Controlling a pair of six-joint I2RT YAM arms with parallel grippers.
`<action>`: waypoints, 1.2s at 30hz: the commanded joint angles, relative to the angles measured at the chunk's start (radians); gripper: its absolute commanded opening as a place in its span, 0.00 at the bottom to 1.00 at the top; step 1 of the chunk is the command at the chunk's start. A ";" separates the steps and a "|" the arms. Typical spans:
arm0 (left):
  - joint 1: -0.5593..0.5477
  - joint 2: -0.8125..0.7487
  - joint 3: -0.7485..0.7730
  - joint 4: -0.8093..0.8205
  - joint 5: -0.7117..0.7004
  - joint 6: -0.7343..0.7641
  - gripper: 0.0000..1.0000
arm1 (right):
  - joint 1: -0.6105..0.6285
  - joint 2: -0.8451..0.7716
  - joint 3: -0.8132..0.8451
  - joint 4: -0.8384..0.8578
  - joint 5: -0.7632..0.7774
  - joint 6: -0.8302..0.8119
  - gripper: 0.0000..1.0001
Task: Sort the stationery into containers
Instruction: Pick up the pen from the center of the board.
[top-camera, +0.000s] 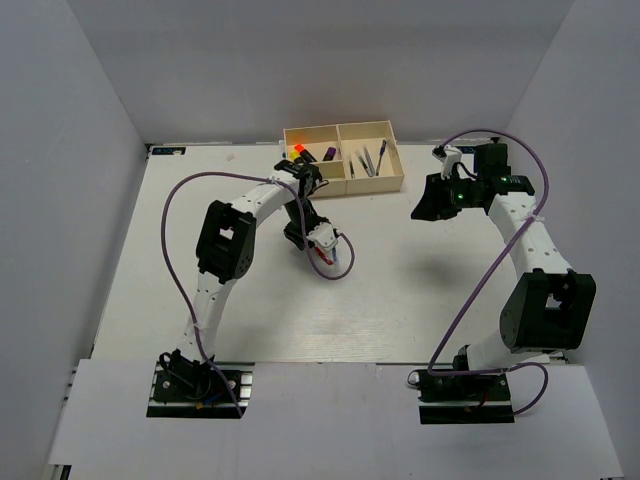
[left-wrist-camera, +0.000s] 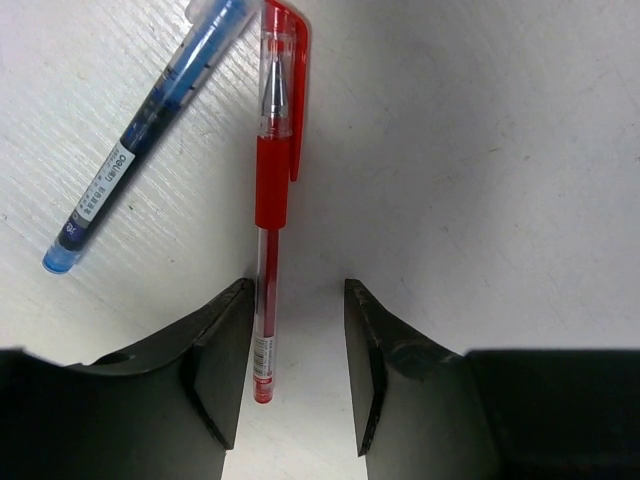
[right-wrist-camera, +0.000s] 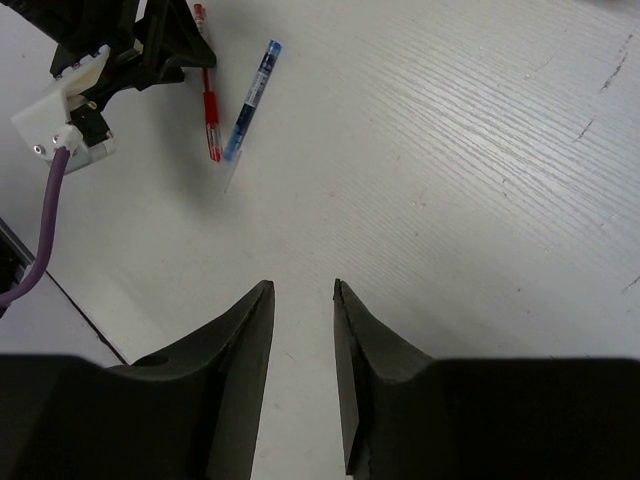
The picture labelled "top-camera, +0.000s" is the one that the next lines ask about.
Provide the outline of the orange cap highlighter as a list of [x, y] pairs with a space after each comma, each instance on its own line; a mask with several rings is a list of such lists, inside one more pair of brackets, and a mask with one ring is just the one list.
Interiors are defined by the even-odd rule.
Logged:
[[316, 163], [316, 158], [311, 154], [311, 152], [302, 144], [296, 144], [294, 149], [299, 154], [299, 156], [307, 163]]

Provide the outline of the purple clear pen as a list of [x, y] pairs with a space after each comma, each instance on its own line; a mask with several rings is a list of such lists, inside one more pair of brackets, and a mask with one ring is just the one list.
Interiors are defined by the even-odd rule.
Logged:
[[375, 168], [369, 153], [369, 150], [366, 145], [363, 146], [363, 162], [365, 165], [365, 169], [367, 171], [367, 175], [369, 177], [375, 176]]

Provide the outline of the red pen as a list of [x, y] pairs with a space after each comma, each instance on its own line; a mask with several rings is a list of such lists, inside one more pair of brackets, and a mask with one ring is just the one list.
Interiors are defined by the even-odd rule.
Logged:
[[329, 248], [329, 249], [320, 248], [319, 251], [322, 253], [323, 260], [327, 265], [334, 265], [335, 264], [335, 249], [334, 248]]

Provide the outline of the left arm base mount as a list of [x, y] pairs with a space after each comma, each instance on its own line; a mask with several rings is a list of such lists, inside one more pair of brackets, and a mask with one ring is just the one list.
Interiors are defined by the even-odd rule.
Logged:
[[240, 419], [253, 383], [250, 364], [228, 365], [222, 378], [208, 363], [189, 361], [176, 349], [156, 362], [147, 418]]

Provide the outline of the blue grip pen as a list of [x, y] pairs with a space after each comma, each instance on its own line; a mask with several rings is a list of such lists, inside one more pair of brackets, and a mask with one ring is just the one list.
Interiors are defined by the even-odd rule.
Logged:
[[382, 142], [381, 142], [380, 149], [379, 149], [378, 162], [377, 162], [376, 170], [375, 170], [375, 175], [376, 175], [376, 176], [379, 176], [379, 175], [380, 175], [380, 172], [381, 172], [381, 166], [382, 166], [382, 161], [383, 161], [383, 159], [384, 159], [384, 155], [385, 155], [386, 150], [387, 150], [387, 144], [388, 144], [387, 140], [386, 140], [386, 139], [383, 139], [383, 140], [382, 140]]

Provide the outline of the green clear pen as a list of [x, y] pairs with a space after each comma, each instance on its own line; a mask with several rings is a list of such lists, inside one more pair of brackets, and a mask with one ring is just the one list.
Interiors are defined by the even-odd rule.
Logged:
[[362, 168], [364, 169], [366, 175], [371, 178], [373, 176], [373, 174], [370, 171], [369, 165], [366, 162], [366, 160], [364, 159], [364, 156], [360, 152], [356, 151], [356, 157], [357, 157], [359, 163], [361, 164]]

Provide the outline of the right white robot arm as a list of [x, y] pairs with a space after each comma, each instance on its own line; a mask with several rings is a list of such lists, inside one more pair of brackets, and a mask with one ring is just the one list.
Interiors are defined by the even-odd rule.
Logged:
[[454, 218], [464, 209], [481, 209], [501, 234], [518, 281], [484, 340], [464, 346], [454, 360], [453, 390], [472, 399], [488, 385], [487, 374], [507, 371], [542, 354], [577, 349], [596, 296], [594, 278], [578, 273], [563, 258], [542, 219], [529, 178], [512, 173], [504, 143], [479, 145], [473, 171], [459, 174], [462, 152], [446, 145], [433, 151], [440, 172], [426, 179], [411, 214], [414, 220]]

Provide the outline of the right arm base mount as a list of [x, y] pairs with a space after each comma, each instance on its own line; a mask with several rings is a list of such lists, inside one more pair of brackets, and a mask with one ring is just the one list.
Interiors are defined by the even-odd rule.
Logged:
[[421, 425], [484, 425], [515, 422], [506, 375], [432, 376], [413, 370], [409, 388], [419, 392]]

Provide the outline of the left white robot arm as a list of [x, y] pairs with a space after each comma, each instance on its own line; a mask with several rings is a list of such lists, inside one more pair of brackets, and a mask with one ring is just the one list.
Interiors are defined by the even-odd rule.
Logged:
[[215, 336], [231, 289], [252, 265], [258, 227], [276, 210], [286, 209], [289, 223], [284, 235], [298, 249], [318, 246], [329, 251], [337, 244], [330, 221], [318, 215], [309, 200], [321, 183], [317, 167], [282, 160], [269, 181], [260, 180], [231, 202], [209, 205], [196, 244], [196, 317], [188, 320], [178, 343], [184, 358], [201, 362], [203, 353], [214, 357]]

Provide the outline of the blue clear pen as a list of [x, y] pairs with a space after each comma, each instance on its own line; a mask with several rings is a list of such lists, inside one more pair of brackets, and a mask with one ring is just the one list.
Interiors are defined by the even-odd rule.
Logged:
[[333, 262], [333, 272], [337, 275], [341, 272], [340, 259], [337, 246], [331, 249], [331, 259]]

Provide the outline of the purple cap highlighter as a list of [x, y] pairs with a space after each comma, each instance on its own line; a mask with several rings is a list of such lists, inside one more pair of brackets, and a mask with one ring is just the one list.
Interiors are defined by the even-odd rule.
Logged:
[[324, 156], [323, 156], [322, 161], [323, 161], [323, 162], [332, 161], [332, 160], [334, 159], [334, 157], [335, 157], [335, 154], [336, 154], [336, 148], [335, 148], [335, 147], [329, 147], [329, 148], [326, 150], [326, 152], [325, 152], [325, 154], [324, 154]]

